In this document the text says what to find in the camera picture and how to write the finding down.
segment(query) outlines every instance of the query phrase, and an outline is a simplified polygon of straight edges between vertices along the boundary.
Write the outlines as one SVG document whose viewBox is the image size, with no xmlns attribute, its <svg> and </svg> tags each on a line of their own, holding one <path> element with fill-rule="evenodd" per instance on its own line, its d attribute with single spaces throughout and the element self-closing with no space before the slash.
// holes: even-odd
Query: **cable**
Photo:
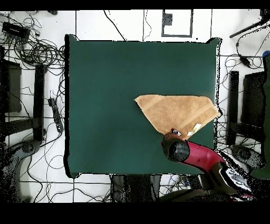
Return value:
<svg viewBox="0 0 270 224">
<path fill-rule="evenodd" d="M 267 28 L 267 27 L 269 27 L 269 26 L 270 26 L 270 25 L 268 24 L 268 25 L 259 27 L 259 28 L 255 29 L 255 30 L 253 30 L 253 31 L 250 31 L 250 32 L 248 32 L 248 33 L 243 34 L 243 35 L 238 39 L 238 41 L 237 41 L 237 43 L 236 43 L 236 51 L 237 51 L 237 54 L 238 54 L 238 56 L 239 56 L 239 58 L 240 58 L 240 61 L 241 61 L 245 66 L 249 67 L 250 69 L 262 68 L 262 67 L 261 67 L 261 65 L 262 65 L 262 58 L 259 57 L 260 62 L 261 62 L 259 66 L 256 66 L 256 65 L 254 64 L 254 58 L 256 57 L 256 55 L 257 55 L 257 53 L 259 52 L 259 50 L 262 48 L 264 41 L 266 40 L 266 38 L 267 38 L 267 37 L 269 36 L 269 34 L 270 34 L 270 31 L 269 31 L 268 34 L 265 36 L 265 38 L 264 38 L 262 44 L 260 45 L 258 51 L 256 52 L 256 54 L 253 56 L 253 58 L 252 58 L 252 64 L 250 64 L 250 61 L 248 60 L 248 58 L 247 58 L 246 56 L 242 56 L 242 55 L 239 53 L 239 51 L 238 51 L 239 41 L 240 41 L 240 39 L 243 38 L 244 36 L 246 36 L 246 35 L 248 35 L 248 34 L 250 34 L 250 33 L 258 32 L 259 30 L 262 30 L 262 29 Z"/>
<path fill-rule="evenodd" d="M 147 20 L 146 20 L 146 23 L 147 23 L 147 25 L 150 27 L 150 33 L 145 37 L 145 38 L 143 38 L 143 41 L 147 38 L 147 37 L 149 37 L 150 36 L 150 34 L 151 34 L 151 32 L 152 32 L 152 27 L 149 25 L 149 23 L 147 22 Z"/>
<path fill-rule="evenodd" d="M 120 33 L 120 31 L 118 30 L 118 28 L 116 27 L 116 25 L 114 24 L 114 22 L 107 16 L 105 10 L 103 10 L 103 11 L 104 11 L 104 14 L 105 14 L 105 16 L 107 17 L 107 19 L 114 25 L 114 27 L 116 28 L 116 30 L 118 31 L 118 33 L 121 35 L 121 37 L 123 38 L 123 40 L 124 40 L 124 41 L 127 41 L 127 40 L 123 37 L 123 35 Z"/>
<path fill-rule="evenodd" d="M 27 167 L 27 173 L 28 173 L 28 175 L 29 175 L 33 180 L 35 180 L 36 182 L 38 182 L 38 183 L 41 185 L 41 189 L 40 189 L 40 191 L 38 192 L 38 194 L 36 195 L 36 197 L 35 197 L 35 199 L 34 199 L 34 202 L 33 202 L 33 203 L 35 203 L 37 197 L 40 195 L 40 193 L 41 193 L 41 191 L 42 191 L 42 189 L 43 189 L 43 184 L 42 184 L 40 181 L 38 181 L 37 179 L 33 178 L 33 177 L 31 176 L 31 174 L 29 173 L 29 167 L 30 167 L 31 162 L 32 162 L 32 155 L 30 156 L 30 162 L 29 162 L 29 165 L 28 165 L 28 167 Z"/>
</svg>

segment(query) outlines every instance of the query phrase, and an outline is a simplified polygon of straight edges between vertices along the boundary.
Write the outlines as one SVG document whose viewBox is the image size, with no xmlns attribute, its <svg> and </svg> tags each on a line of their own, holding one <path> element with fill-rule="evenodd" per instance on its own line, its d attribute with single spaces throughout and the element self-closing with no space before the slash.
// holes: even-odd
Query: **metal stand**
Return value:
<svg viewBox="0 0 270 224">
<path fill-rule="evenodd" d="M 229 93 L 226 145 L 235 144 L 236 134 L 241 134 L 247 138 L 252 138 L 258 142 L 263 142 L 265 140 L 263 128 L 237 122 L 239 72 L 232 71 L 228 75 Z"/>
<path fill-rule="evenodd" d="M 267 23 L 270 20 L 269 10 L 260 10 L 260 16 L 262 17 L 261 21 L 259 21 L 257 23 L 254 23 L 253 25 L 248 26 L 247 28 L 244 28 L 244 29 L 232 34 L 230 36 L 230 38 L 234 38 L 235 36 L 237 36 L 237 35 L 239 35 L 241 33 L 244 33 L 244 32 L 246 32 L 248 30 L 251 30 L 251 29 L 253 29 L 253 28 L 257 27 L 257 26 L 261 26 L 261 25 Z"/>
<path fill-rule="evenodd" d="M 47 68 L 42 64 L 35 66 L 33 118 L 6 122 L 5 108 L 9 93 L 9 74 L 6 68 L 7 63 L 4 63 L 4 52 L 4 47 L 0 46 L 0 199 L 2 202 L 21 202 L 21 197 L 17 191 L 17 174 L 20 173 L 20 163 L 24 158 L 38 151 L 45 134 L 43 129 L 44 75 Z M 6 136 L 31 128 L 34 138 L 32 142 L 22 142 L 7 148 L 5 144 Z"/>
</svg>

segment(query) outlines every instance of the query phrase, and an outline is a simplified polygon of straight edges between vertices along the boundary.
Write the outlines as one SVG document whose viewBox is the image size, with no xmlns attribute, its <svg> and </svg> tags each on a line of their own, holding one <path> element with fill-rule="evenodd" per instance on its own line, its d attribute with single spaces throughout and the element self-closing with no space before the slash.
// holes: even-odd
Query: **brown cloth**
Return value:
<svg viewBox="0 0 270 224">
<path fill-rule="evenodd" d="M 219 115 L 212 101 L 204 96 L 142 95 L 135 102 L 158 132 L 166 134 L 173 128 L 183 139 L 190 137 L 188 132 L 196 124 L 201 124 L 201 129 Z"/>
</svg>

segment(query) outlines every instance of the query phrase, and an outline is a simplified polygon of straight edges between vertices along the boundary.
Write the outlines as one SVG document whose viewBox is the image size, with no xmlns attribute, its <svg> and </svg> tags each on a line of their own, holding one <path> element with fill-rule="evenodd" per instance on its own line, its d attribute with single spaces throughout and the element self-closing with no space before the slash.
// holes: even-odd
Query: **green table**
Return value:
<svg viewBox="0 0 270 224">
<path fill-rule="evenodd" d="M 145 94 L 194 95 L 214 102 L 220 39 L 207 44 L 77 41 L 66 35 L 65 40 L 67 174 L 201 173 L 165 158 L 162 135 L 134 99 Z M 190 140 L 214 148 L 214 122 Z"/>
</svg>

